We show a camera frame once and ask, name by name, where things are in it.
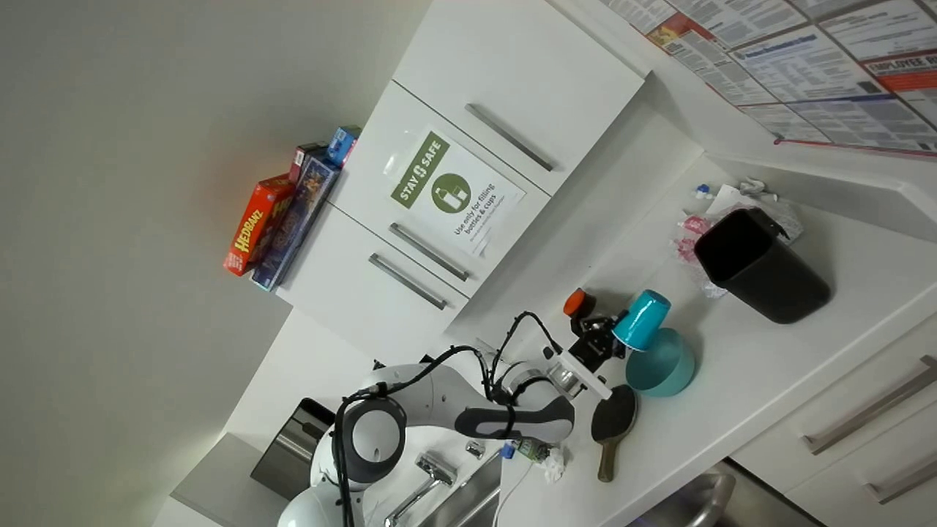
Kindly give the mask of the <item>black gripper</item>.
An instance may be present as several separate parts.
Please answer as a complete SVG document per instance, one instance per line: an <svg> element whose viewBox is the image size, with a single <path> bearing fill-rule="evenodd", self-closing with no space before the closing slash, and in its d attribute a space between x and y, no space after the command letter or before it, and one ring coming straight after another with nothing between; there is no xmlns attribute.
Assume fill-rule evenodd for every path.
<svg viewBox="0 0 937 527"><path fill-rule="evenodd" d="M573 345L569 349L588 373L596 373L608 357L621 357L624 345L613 333L613 317L573 317Z"/></svg>

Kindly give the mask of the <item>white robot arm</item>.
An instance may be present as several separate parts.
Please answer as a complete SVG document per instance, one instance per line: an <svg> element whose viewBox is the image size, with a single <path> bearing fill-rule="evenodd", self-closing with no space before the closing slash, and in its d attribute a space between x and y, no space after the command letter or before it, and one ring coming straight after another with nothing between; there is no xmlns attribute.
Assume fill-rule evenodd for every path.
<svg viewBox="0 0 937 527"><path fill-rule="evenodd" d="M386 481L408 450L411 431L446 431L462 439L534 442L557 449L573 431L572 387L604 401L613 387L547 327L541 360L503 360L525 320L520 310L495 351L456 343L418 364L374 364L367 387L346 395L314 449L310 485L277 516L276 527L361 527L356 494Z"/></svg>

